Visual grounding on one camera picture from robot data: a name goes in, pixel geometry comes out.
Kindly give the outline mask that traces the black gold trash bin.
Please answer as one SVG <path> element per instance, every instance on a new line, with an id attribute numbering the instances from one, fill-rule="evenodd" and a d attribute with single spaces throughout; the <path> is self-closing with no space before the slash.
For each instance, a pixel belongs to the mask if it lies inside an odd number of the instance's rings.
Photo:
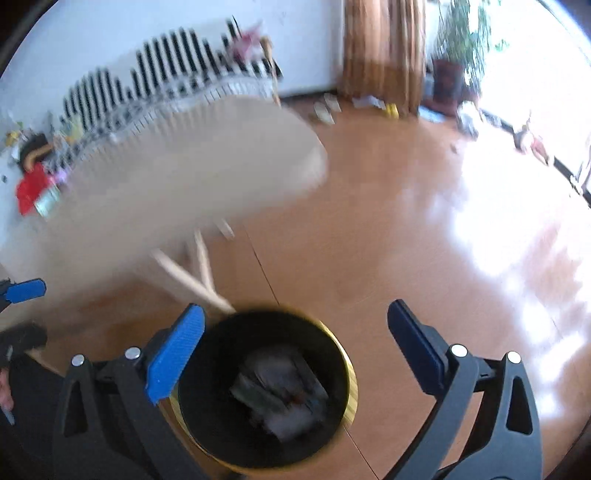
<path id="1" fill-rule="evenodd" d="M 238 309 L 205 330 L 170 397 L 205 455 L 240 473 L 294 468 L 353 423 L 356 372 L 324 323 L 293 308 Z"/>

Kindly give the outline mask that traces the red plastic chair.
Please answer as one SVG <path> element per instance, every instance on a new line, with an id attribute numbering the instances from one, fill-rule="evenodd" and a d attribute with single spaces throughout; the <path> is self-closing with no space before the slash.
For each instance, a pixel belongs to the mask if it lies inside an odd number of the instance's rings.
<path id="1" fill-rule="evenodd" d="M 18 211 L 21 216 L 28 215 L 43 192 L 55 185 L 42 163 L 36 163 L 30 172 L 26 172 L 16 189 Z"/>

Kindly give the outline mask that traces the picture book on sofa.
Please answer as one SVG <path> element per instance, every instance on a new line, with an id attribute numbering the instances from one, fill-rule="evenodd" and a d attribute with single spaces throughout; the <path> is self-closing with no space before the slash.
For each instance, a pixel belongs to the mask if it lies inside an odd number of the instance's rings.
<path id="1" fill-rule="evenodd" d="M 83 117 L 80 114 L 73 114 L 61 122 L 61 135 L 69 145 L 79 142 L 84 136 Z"/>

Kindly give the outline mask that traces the black white striped sofa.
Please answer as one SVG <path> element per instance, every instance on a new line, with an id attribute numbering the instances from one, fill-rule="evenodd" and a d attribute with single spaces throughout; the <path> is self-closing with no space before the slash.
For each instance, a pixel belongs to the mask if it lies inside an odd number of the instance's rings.
<path id="1" fill-rule="evenodd" d="M 110 66 L 97 67 L 63 97 L 61 122 L 83 117 L 82 139 L 44 161 L 48 174 L 71 168 L 97 143 L 155 117 L 169 104 L 212 103 L 226 96 L 271 99 L 283 72 L 273 55 L 235 62 L 230 43 L 242 33 L 233 17 L 195 28 L 169 30 L 144 41 Z"/>

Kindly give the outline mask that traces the pink cartoon cushion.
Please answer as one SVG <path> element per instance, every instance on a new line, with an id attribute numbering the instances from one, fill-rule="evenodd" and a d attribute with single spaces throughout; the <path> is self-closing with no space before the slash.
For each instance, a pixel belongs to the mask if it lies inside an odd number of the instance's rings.
<path id="1" fill-rule="evenodd" d="M 246 63 L 260 56 L 267 57 L 271 50 L 270 39 L 263 34 L 263 21 L 238 34 L 228 47 L 228 57 L 235 62 Z"/>

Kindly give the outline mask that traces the yellow toy on floor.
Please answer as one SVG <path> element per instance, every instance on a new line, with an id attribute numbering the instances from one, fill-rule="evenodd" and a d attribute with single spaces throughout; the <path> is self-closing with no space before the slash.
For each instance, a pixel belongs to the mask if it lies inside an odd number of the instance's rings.
<path id="1" fill-rule="evenodd" d="M 391 119 L 399 119 L 400 113 L 396 104 L 387 104 L 385 106 L 386 114 Z"/>

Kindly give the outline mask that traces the slippers on floor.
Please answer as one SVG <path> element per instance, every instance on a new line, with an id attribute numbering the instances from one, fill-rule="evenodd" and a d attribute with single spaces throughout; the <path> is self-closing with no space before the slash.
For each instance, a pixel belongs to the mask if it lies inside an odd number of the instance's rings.
<path id="1" fill-rule="evenodd" d="M 335 114 L 342 112 L 339 99 L 335 94 L 325 93 L 322 100 L 315 102 L 315 118 L 325 125 L 335 125 Z"/>

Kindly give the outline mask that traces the potted plant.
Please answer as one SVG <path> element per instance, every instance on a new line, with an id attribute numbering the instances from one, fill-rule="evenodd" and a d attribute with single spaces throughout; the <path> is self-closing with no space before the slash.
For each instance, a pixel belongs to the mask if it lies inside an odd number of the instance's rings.
<path id="1" fill-rule="evenodd" d="M 500 1 L 445 1 L 432 50 L 433 107 L 452 116 L 463 92 L 481 93 L 491 52 L 507 45 L 502 33 Z"/>

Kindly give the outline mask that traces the brown curtain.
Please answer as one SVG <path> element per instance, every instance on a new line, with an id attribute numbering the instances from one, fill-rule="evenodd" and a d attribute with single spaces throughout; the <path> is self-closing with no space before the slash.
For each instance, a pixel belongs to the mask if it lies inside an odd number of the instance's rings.
<path id="1" fill-rule="evenodd" d="M 344 3 L 344 53 L 338 91 L 374 96 L 415 115 L 426 69 L 424 0 L 348 0 Z"/>

